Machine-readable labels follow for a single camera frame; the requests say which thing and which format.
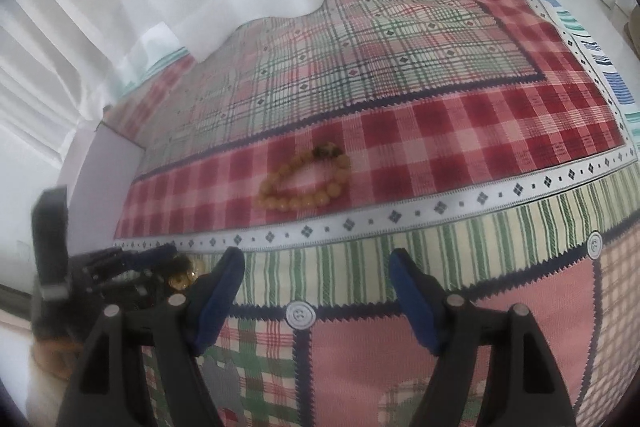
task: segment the white wall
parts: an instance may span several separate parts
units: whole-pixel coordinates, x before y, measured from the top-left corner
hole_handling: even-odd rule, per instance
[[[0,126],[0,284],[31,293],[31,207],[60,168]]]

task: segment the mattress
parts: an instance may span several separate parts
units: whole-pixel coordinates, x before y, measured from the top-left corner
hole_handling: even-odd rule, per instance
[[[145,148],[116,245],[173,242],[206,269],[244,251],[199,360],[227,426],[408,424],[435,359],[388,279],[398,247],[481,306],[525,303],[578,425],[599,425],[638,370],[640,112],[556,0],[325,0],[241,26],[202,63],[179,59],[106,123]],[[340,198],[256,204],[269,172],[327,141],[351,160]],[[314,166],[284,189],[329,176]],[[310,324],[287,320],[300,306]],[[480,350],[465,427],[487,368]]]

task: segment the red gingham fabric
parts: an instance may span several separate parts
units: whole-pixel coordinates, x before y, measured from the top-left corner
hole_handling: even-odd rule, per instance
[[[116,237],[291,221],[499,180],[621,145],[607,103],[554,27],[524,0],[479,1],[546,80],[366,110],[153,174],[132,184]],[[268,172],[323,141],[337,143],[351,158],[345,195],[298,216],[255,207]],[[314,166],[283,188],[293,193],[325,177]]]

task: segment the amber bead bracelet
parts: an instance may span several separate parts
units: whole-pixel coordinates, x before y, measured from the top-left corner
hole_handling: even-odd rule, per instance
[[[301,196],[284,197],[279,196],[275,187],[285,178],[288,178],[303,166],[315,160],[333,159],[336,169],[334,178],[325,188],[308,192]],[[351,161],[349,157],[334,143],[328,142],[306,150],[303,153],[293,156],[289,163],[280,166],[277,172],[272,172],[265,181],[260,184],[257,205],[268,210],[279,210],[297,212],[299,210],[310,210],[317,206],[326,206],[331,200],[340,197],[342,186],[349,181],[351,176]]]

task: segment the robotic hand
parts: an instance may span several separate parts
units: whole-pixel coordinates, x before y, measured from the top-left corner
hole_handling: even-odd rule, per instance
[[[492,345],[478,427],[575,427],[568,393],[530,310],[477,308],[420,272],[403,249],[390,277],[418,342],[438,362],[410,427],[457,427],[478,346]],[[107,306],[84,348],[60,410],[61,427],[154,424],[140,346],[155,346],[175,427],[222,427],[194,357],[215,343],[244,277],[244,256],[229,248],[212,273],[154,308]]]

